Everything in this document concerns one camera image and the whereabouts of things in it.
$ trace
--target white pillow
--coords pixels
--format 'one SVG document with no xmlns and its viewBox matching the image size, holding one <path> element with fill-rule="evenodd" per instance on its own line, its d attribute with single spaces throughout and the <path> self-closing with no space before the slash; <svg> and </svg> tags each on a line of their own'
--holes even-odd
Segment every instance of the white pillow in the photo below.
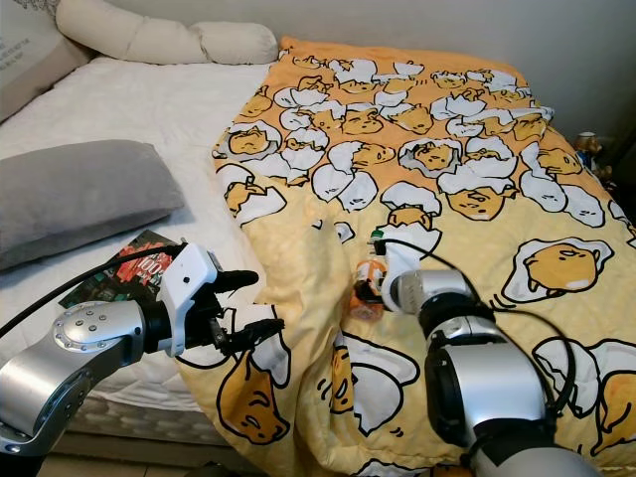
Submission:
<svg viewBox="0 0 636 477">
<path fill-rule="evenodd" d="M 276 60 L 276 39 L 262 25 L 182 23 L 143 17 L 102 0 L 61 0 L 58 28 L 69 38 L 120 60 L 157 65 Z"/>
</svg>

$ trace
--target floor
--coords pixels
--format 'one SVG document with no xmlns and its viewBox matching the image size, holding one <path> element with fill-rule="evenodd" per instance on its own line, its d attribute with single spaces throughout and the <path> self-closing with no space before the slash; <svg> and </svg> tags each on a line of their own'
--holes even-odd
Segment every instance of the floor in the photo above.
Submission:
<svg viewBox="0 0 636 477">
<path fill-rule="evenodd" d="M 38 477 L 183 477 L 189 470 L 191 469 L 50 455 Z"/>
</svg>

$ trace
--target gray pillow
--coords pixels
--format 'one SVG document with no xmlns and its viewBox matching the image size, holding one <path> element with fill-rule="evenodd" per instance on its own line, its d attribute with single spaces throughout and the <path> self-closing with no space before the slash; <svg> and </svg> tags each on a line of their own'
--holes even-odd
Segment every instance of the gray pillow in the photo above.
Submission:
<svg viewBox="0 0 636 477">
<path fill-rule="evenodd" d="M 183 207 L 154 147 L 110 140 L 0 161 L 0 270 L 135 229 Z"/>
</svg>

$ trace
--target cushion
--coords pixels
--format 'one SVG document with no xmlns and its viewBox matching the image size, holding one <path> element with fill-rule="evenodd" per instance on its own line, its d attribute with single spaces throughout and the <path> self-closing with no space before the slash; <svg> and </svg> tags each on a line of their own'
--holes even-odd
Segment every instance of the cushion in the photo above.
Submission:
<svg viewBox="0 0 636 477">
<path fill-rule="evenodd" d="M 0 270 L 135 229 L 184 205 L 154 147 L 109 140 L 0 161 Z"/>
<path fill-rule="evenodd" d="M 61 0 L 56 20 L 69 38 L 133 62 L 265 64 L 275 61 L 278 54 L 271 31 L 253 23 L 205 22 L 187 28 L 102 0 Z"/>
<path fill-rule="evenodd" d="M 90 59 L 88 49 L 64 38 L 46 2 L 23 8 L 0 0 L 0 121 Z"/>
</svg>

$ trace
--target orange bottle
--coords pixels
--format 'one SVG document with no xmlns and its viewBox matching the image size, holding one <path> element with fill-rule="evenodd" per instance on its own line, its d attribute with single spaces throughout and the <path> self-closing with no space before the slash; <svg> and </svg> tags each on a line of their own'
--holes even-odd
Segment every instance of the orange bottle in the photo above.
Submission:
<svg viewBox="0 0 636 477">
<path fill-rule="evenodd" d="M 385 312 L 381 288 L 387 267 L 373 247 L 374 241 L 382 236 L 379 231 L 371 234 L 371 250 L 367 258 L 358 263 L 354 289 L 349 300 L 351 315 L 365 321 L 379 321 Z"/>
</svg>

